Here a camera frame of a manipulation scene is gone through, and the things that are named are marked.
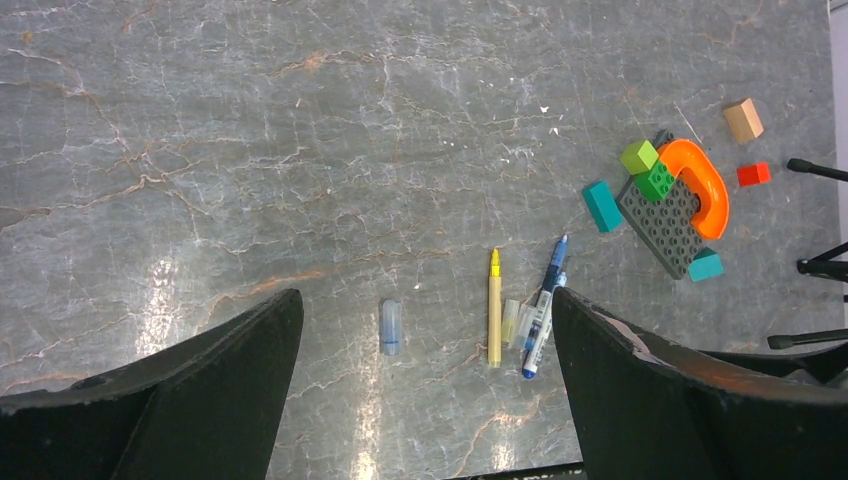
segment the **marble floor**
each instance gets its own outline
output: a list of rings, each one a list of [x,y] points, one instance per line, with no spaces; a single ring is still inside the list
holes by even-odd
[[[0,5],[0,392],[61,389],[297,288],[268,478],[445,478],[577,461],[553,348],[486,366],[487,262],[695,348],[842,326],[797,258],[839,240],[824,4],[12,0]],[[722,106],[766,131],[737,145]],[[659,128],[702,144],[724,276],[672,280],[580,191]],[[773,180],[739,189],[738,166]],[[377,344],[403,304],[405,352]]]

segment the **yellow pen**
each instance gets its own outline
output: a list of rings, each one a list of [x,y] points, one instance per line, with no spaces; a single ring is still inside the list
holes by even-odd
[[[501,257],[492,251],[489,268],[489,366],[501,366]]]

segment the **red block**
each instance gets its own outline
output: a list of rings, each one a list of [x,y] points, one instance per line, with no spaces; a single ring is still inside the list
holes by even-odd
[[[755,163],[747,167],[736,169],[736,176],[739,178],[740,187],[750,187],[751,185],[759,185],[771,180],[771,173],[768,171],[768,164],[765,162]]]

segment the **teal block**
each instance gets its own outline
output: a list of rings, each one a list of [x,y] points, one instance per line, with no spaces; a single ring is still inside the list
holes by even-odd
[[[649,172],[659,158],[660,154],[651,142],[640,140],[624,149],[624,153],[621,154],[621,164],[630,172],[630,175],[639,175]]]
[[[624,220],[607,182],[598,182],[586,187],[583,190],[583,200],[586,201],[589,213],[592,214],[601,233],[615,230]]]
[[[724,267],[721,265],[721,259],[711,248],[701,250],[701,253],[695,255],[695,259],[689,265],[689,277],[693,282],[700,282],[722,273],[724,273]]]
[[[668,173],[668,168],[662,162],[654,163],[653,168],[645,173],[640,173],[633,178],[633,183],[639,187],[642,195],[651,202],[659,202],[665,199],[674,185],[674,177]]]

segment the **blue marker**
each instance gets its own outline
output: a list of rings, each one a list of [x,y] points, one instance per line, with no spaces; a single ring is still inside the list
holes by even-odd
[[[556,287],[557,275],[559,269],[562,268],[562,262],[565,260],[565,251],[568,248],[568,235],[563,235],[554,247],[554,254],[551,256],[551,263],[548,264],[548,271],[545,272],[545,280],[542,282],[542,291],[539,292],[539,300],[536,302],[536,314],[533,317],[533,326],[530,327],[530,333],[527,335],[527,342],[524,344],[525,350],[533,350],[533,344],[539,336],[539,330],[542,328],[542,323],[545,321],[545,312],[550,315],[551,295]]]
[[[556,286],[564,287],[566,282],[568,282],[568,277],[565,275],[565,272],[559,272]],[[539,331],[539,338],[536,340],[536,344],[533,345],[533,350],[530,350],[530,353],[527,354],[527,360],[524,362],[524,368],[521,370],[524,378],[533,378],[536,376],[536,370],[539,368],[539,360],[542,358],[542,348],[545,347],[545,341],[550,336],[552,327],[551,305],[548,303],[548,313],[545,315],[545,321],[542,322],[542,330]]]

